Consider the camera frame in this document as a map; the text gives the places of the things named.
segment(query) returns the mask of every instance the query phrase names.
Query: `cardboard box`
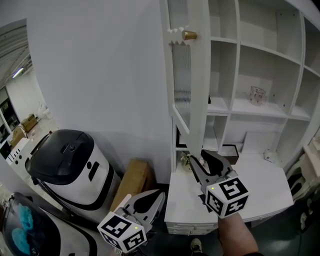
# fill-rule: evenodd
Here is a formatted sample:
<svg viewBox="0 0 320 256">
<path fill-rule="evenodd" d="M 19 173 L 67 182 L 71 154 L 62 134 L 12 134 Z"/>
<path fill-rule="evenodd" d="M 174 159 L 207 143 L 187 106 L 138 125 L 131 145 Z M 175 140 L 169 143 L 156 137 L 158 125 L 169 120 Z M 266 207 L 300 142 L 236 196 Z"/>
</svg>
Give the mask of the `cardboard box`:
<svg viewBox="0 0 320 256">
<path fill-rule="evenodd" d="M 30 114 L 21 122 L 21 124 L 25 132 L 28 133 L 37 124 L 37 119 L 34 114 Z"/>
<path fill-rule="evenodd" d="M 24 130 L 18 126 L 13 130 L 13 136 L 12 136 L 12 140 L 10 141 L 11 147 L 12 149 L 18 144 L 18 142 L 22 139 L 22 138 L 26 138 L 27 136 L 24 133 Z"/>
<path fill-rule="evenodd" d="M 150 165 L 142 160 L 131 159 L 116 192 L 110 211 L 113 212 L 127 194 L 135 196 L 141 192 L 152 190 L 155 177 Z"/>
</svg>

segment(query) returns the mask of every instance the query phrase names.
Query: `brass door knob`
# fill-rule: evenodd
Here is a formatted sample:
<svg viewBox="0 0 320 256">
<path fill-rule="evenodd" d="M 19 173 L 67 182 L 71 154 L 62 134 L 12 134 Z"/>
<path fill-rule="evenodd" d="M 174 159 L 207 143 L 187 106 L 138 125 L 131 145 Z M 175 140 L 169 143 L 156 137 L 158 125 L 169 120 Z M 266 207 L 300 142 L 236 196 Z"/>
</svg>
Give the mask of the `brass door knob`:
<svg viewBox="0 0 320 256">
<path fill-rule="evenodd" d="M 188 30 L 182 31 L 182 39 L 183 40 L 191 40 L 191 39 L 196 39 L 196 38 L 197 38 L 196 32 L 192 32 L 192 31 L 188 31 Z"/>
</svg>

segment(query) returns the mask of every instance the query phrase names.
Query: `glass cabinet door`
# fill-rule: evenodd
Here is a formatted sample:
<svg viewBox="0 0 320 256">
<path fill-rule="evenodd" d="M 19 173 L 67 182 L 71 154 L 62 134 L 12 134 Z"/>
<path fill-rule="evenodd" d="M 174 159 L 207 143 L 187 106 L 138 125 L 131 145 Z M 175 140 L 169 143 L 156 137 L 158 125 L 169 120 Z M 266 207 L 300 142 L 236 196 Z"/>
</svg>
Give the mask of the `glass cabinet door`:
<svg viewBox="0 0 320 256">
<path fill-rule="evenodd" d="M 199 157 L 210 88 L 208 1 L 160 0 L 168 107 L 188 151 Z"/>
</svg>

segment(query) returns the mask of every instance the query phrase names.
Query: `white drawer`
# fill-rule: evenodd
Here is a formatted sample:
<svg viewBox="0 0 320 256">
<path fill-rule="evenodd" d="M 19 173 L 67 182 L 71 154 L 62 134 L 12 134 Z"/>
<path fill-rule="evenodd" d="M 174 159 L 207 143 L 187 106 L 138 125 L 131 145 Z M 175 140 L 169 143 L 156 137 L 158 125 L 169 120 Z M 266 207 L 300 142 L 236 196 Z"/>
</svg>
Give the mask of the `white drawer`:
<svg viewBox="0 0 320 256">
<path fill-rule="evenodd" d="M 202 236 L 210 233 L 210 231 L 198 231 L 198 230 L 193 230 L 193 231 L 182 231 L 182 230 L 169 230 L 168 233 L 172 235 L 187 235 L 187 236 Z"/>
<path fill-rule="evenodd" d="M 214 228 L 191 229 L 186 227 L 168 227 L 168 231 L 193 231 L 193 232 L 211 232 Z"/>
<path fill-rule="evenodd" d="M 199 229 L 217 229 L 217 223 L 172 223 L 166 222 L 166 226 L 168 228 L 187 228 L 192 230 L 199 230 Z"/>
</svg>

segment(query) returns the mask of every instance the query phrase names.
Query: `shoe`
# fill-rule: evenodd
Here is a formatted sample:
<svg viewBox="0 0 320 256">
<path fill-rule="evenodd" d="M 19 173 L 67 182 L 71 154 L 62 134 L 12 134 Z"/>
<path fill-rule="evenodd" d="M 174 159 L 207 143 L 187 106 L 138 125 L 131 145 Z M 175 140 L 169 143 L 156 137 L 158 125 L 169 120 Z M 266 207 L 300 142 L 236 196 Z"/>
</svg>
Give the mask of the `shoe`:
<svg viewBox="0 0 320 256">
<path fill-rule="evenodd" d="M 194 253 L 202 253 L 202 244 L 198 238 L 195 238 L 191 241 L 190 247 L 191 247 L 192 255 Z"/>
<path fill-rule="evenodd" d="M 303 231 L 306 228 L 306 220 L 307 220 L 307 215 L 306 213 L 302 213 L 300 217 L 300 224 L 301 224 L 301 230 Z"/>
<path fill-rule="evenodd" d="M 311 198 L 308 198 L 308 200 L 306 201 L 306 205 L 308 206 L 309 215 L 314 213 L 314 211 L 311 209 L 311 204 L 312 204 L 312 200 L 311 200 Z"/>
</svg>

